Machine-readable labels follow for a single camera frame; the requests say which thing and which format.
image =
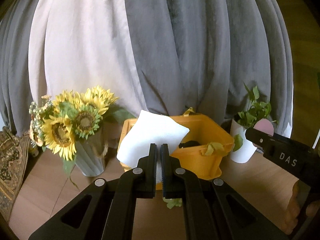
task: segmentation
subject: human hand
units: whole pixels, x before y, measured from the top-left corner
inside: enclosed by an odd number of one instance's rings
[[[297,226],[297,223],[298,223],[297,217],[300,214],[300,210],[301,210],[301,207],[299,206],[297,201],[298,193],[299,193],[299,186],[298,186],[298,182],[296,182],[293,185],[292,196],[289,201],[287,210],[285,212],[284,222],[281,226],[281,230],[287,235],[290,235],[292,233],[293,229]],[[317,214],[319,208],[320,208],[320,200],[312,202],[306,209],[306,215],[308,217],[314,217]]]

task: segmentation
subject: sunflower center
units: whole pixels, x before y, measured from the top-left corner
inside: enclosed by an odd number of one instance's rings
[[[63,147],[66,147],[70,144],[70,140],[66,136],[67,133],[67,128],[62,123],[56,123],[52,126],[52,135],[54,141],[59,145],[63,145]]]
[[[76,123],[80,130],[90,131],[93,129],[94,117],[89,112],[80,112],[76,117]]]

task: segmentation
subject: rug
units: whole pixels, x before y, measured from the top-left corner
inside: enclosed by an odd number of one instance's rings
[[[19,138],[7,127],[0,131],[0,213],[7,222],[22,186],[29,141],[28,134]]]

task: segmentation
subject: white napkin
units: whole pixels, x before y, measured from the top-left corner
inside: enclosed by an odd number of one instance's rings
[[[171,154],[188,132],[188,128],[168,116],[142,110],[137,122],[122,140],[117,159],[135,168],[140,158],[149,155],[151,143],[155,143],[158,148],[164,143],[168,144]],[[158,159],[156,182],[161,181],[161,161]]]

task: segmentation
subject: green plant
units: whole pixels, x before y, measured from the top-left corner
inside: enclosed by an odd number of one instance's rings
[[[252,90],[244,84],[248,92],[250,104],[247,111],[239,112],[236,116],[236,121],[239,125],[245,128],[253,127],[258,121],[267,118],[271,112],[270,102],[258,102],[260,97],[258,87],[255,86]]]

